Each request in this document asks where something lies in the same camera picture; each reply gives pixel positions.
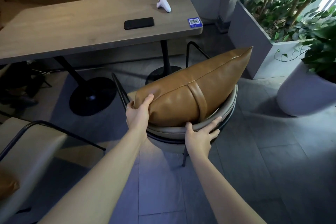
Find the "gray planter box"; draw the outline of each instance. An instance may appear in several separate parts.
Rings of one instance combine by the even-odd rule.
[[[246,67],[252,79],[271,78],[288,76],[300,63],[300,56],[289,62],[281,62],[281,54],[287,53],[290,60],[298,56],[299,52],[294,52],[294,48],[300,47],[300,41],[290,41],[283,43],[271,43],[270,37],[246,10],[240,1],[237,1],[234,8],[228,35],[236,48],[253,46],[250,61]]]

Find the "white game controller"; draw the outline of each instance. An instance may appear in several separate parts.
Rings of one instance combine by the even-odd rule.
[[[156,8],[161,8],[163,7],[167,13],[171,12],[170,5],[167,0],[159,0],[156,4]]]

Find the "pillow strap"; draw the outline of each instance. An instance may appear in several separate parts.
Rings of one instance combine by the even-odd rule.
[[[199,108],[199,122],[205,120],[205,116],[208,112],[208,105],[207,102],[205,100],[205,97],[200,89],[200,87],[198,86],[196,81],[193,81],[189,84],[187,84],[187,86],[189,87],[192,95],[194,96],[196,103],[198,104],[198,108]]]

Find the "pillow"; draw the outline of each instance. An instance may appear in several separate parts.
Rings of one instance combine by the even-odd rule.
[[[0,200],[10,197],[19,187],[19,182],[11,174],[0,169]]]
[[[181,69],[140,88],[137,109],[150,94],[149,123],[180,127],[202,122],[229,96],[250,60],[252,47],[235,49]]]

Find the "planter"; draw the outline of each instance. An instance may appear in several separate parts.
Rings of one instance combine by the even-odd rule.
[[[288,76],[300,63],[300,57],[289,62],[275,59],[275,56],[280,59],[283,53],[288,55],[288,59],[283,60],[290,60],[292,54],[296,57],[299,53],[294,52],[294,48],[301,46],[300,41],[272,44],[271,38],[240,1],[234,8],[228,35],[236,48],[254,47],[246,67],[252,79]]]
[[[283,82],[276,100],[291,116],[306,116],[336,104],[336,84],[308,71],[301,61]]]

